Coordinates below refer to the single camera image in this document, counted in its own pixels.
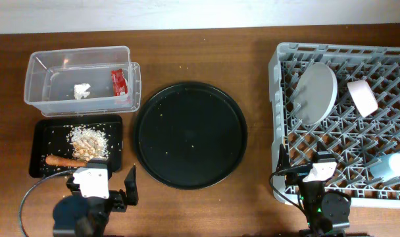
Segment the grey plate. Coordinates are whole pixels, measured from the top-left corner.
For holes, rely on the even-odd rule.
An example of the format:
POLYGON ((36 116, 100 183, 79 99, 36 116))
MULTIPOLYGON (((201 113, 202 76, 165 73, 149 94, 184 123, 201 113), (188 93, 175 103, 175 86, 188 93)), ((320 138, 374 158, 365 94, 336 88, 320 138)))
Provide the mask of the grey plate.
POLYGON ((299 91, 293 100, 295 117, 304 125, 323 121, 334 108, 338 81, 333 70, 324 63, 311 65, 300 77, 299 91))

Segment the white tissue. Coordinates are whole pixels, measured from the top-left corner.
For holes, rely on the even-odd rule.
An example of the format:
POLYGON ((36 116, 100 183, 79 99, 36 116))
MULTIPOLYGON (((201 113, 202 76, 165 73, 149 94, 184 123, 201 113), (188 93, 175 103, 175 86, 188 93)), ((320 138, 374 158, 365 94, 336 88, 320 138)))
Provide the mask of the white tissue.
POLYGON ((90 89, 90 85, 88 83, 75 84, 74 85, 74 98, 80 100, 81 98, 86 98, 90 95, 88 91, 90 89))

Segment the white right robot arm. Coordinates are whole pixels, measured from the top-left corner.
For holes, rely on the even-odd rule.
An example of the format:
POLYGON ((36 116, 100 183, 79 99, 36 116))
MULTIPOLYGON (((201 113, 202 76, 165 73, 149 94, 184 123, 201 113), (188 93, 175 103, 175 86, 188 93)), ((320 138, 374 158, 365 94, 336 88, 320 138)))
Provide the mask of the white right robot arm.
POLYGON ((309 163, 288 168, 284 175, 287 185, 299 188, 298 205, 307 220, 307 229, 300 236, 345 236, 350 226, 351 198, 325 186, 335 173, 336 163, 309 163))

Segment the grey dishwasher rack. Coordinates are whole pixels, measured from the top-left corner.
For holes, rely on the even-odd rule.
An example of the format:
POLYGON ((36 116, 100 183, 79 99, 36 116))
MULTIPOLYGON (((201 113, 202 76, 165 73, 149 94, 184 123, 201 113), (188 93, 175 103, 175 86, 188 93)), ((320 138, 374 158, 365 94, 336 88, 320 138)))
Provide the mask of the grey dishwasher rack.
POLYGON ((400 209, 400 177, 382 182, 369 168, 376 158, 400 153, 400 47, 280 43, 269 64, 274 141, 272 164, 280 144, 291 165, 311 160, 318 143, 334 154, 337 169, 327 190, 349 195, 355 207, 400 209), (334 108, 321 122, 304 125, 295 117, 293 100, 301 75, 313 64, 329 66, 338 82, 334 108), (362 117, 347 88, 366 80, 378 109, 362 117))

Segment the black rectangular tray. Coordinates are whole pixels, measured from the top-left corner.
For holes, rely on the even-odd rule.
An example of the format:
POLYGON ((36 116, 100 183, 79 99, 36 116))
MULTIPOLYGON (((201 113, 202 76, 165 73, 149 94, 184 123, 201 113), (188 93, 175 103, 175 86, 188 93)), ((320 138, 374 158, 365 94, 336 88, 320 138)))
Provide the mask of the black rectangular tray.
POLYGON ((84 117, 54 118, 41 120, 36 124, 29 175, 43 178, 66 171, 69 167, 49 165, 49 155, 72 159, 73 147, 70 132, 74 128, 92 128, 103 133, 107 139, 108 159, 105 163, 112 172, 122 167, 122 118, 118 115, 93 115, 84 117))

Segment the pink bowl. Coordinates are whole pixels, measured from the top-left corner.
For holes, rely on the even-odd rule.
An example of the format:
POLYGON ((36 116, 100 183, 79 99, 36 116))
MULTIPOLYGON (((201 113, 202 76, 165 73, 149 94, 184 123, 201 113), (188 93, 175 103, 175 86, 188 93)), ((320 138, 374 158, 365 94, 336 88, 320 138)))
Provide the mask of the pink bowl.
POLYGON ((367 117, 378 109, 378 102, 366 80, 348 82, 347 88, 356 109, 362 117, 367 117))

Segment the round black serving tray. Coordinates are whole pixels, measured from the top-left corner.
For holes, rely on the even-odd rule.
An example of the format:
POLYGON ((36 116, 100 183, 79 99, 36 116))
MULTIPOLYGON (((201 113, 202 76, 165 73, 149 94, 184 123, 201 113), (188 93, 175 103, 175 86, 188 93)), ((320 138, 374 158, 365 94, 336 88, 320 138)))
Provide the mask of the round black serving tray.
POLYGON ((213 186, 241 163, 247 123, 226 92, 201 82, 180 82, 152 95, 134 123, 133 145, 142 167, 181 190, 213 186))

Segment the orange carrot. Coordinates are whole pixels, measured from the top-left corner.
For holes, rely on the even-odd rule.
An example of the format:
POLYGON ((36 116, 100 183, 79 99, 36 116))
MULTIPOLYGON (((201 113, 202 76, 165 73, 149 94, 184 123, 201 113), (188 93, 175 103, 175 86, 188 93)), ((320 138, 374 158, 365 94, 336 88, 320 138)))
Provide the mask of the orange carrot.
POLYGON ((56 155, 48 155, 45 158, 45 162, 48 165, 59 167, 85 167, 87 165, 85 161, 66 159, 56 155))

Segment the red snack wrapper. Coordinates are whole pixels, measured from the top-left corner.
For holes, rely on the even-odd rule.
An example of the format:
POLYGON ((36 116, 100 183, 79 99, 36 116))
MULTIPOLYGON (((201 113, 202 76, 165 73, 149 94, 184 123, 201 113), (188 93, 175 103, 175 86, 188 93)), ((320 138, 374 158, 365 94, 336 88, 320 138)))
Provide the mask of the red snack wrapper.
POLYGON ((115 96, 126 95, 128 93, 127 81, 122 69, 112 70, 111 79, 115 96))

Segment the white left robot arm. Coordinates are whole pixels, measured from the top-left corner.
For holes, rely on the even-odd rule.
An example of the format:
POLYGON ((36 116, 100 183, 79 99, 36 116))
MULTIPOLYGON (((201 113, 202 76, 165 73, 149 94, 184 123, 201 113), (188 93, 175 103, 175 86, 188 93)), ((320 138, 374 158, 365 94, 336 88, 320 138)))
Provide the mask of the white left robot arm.
POLYGON ((124 179, 124 190, 110 190, 112 176, 102 159, 66 159, 56 155, 46 158, 48 165, 70 167, 67 188, 72 195, 63 198, 53 210, 54 236, 102 236, 111 213, 124 213, 138 204, 136 168, 124 179))

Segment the food scraps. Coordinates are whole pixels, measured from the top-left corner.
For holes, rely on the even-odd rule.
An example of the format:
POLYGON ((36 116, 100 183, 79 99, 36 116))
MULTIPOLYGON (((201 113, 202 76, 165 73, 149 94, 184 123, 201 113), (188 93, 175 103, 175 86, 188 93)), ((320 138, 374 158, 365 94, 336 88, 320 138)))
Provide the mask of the food scraps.
POLYGON ((103 133, 92 128, 78 127, 70 132, 73 147, 72 160, 88 163, 105 163, 108 159, 107 139, 103 133))

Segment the light blue cup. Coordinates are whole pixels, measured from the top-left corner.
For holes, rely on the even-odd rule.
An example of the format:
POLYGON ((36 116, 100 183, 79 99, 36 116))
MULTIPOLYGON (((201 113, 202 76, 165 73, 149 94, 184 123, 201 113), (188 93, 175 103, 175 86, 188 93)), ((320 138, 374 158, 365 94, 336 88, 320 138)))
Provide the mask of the light blue cup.
POLYGON ((377 163, 369 168, 374 178, 381 178, 387 182, 393 178, 400 177, 400 153, 392 153, 376 158, 377 163))

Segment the clear plastic bin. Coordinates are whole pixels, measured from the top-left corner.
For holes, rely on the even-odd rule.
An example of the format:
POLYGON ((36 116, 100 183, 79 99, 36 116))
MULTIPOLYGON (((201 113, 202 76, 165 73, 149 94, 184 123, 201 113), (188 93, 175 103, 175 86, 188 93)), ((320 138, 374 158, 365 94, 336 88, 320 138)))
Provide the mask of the clear plastic bin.
POLYGON ((38 51, 28 62, 24 102, 46 117, 131 113, 141 104, 141 69, 126 46, 38 51), (111 71, 122 69, 128 93, 115 96, 111 71), (90 95, 77 100, 74 85, 88 83, 90 95))

